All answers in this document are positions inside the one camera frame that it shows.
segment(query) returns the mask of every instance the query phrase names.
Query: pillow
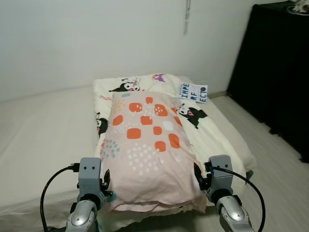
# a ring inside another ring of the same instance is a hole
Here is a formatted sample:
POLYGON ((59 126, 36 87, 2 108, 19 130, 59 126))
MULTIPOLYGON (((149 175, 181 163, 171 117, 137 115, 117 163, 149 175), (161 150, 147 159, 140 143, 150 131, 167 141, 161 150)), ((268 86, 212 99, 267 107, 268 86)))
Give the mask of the pillow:
POLYGON ((177 117, 176 98, 157 92, 116 92, 101 158, 110 170, 109 210, 161 211, 206 197, 194 176, 190 142, 177 117))

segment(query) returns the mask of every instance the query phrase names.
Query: baseboard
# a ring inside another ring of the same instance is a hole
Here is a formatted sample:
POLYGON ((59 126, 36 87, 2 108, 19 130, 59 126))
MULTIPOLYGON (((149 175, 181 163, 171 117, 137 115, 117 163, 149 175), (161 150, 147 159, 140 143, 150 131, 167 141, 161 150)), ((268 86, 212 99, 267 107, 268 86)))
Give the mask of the baseboard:
POLYGON ((209 99, 218 98, 218 97, 222 97, 222 96, 226 96, 226 90, 208 94, 209 99))

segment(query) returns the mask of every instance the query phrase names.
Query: bed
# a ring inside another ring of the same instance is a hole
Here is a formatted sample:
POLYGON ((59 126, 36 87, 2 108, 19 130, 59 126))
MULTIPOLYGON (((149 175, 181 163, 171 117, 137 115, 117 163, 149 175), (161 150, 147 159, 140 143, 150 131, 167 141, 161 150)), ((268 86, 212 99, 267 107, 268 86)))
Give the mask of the bed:
MULTIPOLYGON (((229 140, 245 170, 253 169, 255 159, 233 125, 210 100, 199 106, 229 140)), ((97 144, 92 87, 0 103, 1 231, 42 231, 39 199, 46 181, 82 157, 97 156, 97 144)), ((48 226, 65 226, 78 195, 76 184, 72 172, 51 184, 44 208, 48 226)), ((243 189, 234 191, 241 194, 243 189)), ((112 230, 141 220, 134 217, 122 215, 112 230)))

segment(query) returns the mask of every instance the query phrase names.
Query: cartoon character print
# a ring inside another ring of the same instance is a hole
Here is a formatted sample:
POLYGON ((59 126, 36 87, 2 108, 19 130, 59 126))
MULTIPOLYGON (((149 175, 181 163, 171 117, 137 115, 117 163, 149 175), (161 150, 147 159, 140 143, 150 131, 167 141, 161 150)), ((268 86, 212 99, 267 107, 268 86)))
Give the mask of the cartoon character print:
POLYGON ((127 91, 139 91, 140 79, 137 77, 129 77, 121 80, 122 83, 118 88, 109 90, 109 92, 127 92, 127 91))
POLYGON ((99 112, 96 114, 96 121, 97 121, 98 136, 100 137, 101 134, 105 133, 107 130, 107 120, 105 118, 100 117, 99 112))
POLYGON ((163 79, 163 75, 164 75, 164 73, 162 73, 162 74, 155 74, 155 75, 153 75, 152 79, 165 82, 165 80, 163 79))
POLYGON ((178 108, 179 114, 186 117, 189 122, 191 122, 196 129, 198 129, 198 120, 200 118, 207 117, 207 114, 202 110, 197 110, 193 107, 186 107, 185 104, 180 105, 178 108))

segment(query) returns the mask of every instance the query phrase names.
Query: wooden floor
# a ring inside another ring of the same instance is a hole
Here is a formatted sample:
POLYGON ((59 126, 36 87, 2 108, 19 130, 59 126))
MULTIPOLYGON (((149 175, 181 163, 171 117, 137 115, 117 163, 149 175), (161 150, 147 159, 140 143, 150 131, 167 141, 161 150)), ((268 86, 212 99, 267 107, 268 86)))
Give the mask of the wooden floor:
MULTIPOLYGON (((252 182, 262 192, 267 210, 264 232, 309 231, 309 165, 282 138, 268 133, 268 127, 257 122, 229 97, 212 99, 248 143, 258 166, 252 182)), ((255 231, 261 220, 260 201, 248 187, 242 198, 255 231)), ((207 214, 180 213, 151 217, 134 223, 121 232, 223 232, 212 207, 207 214)))

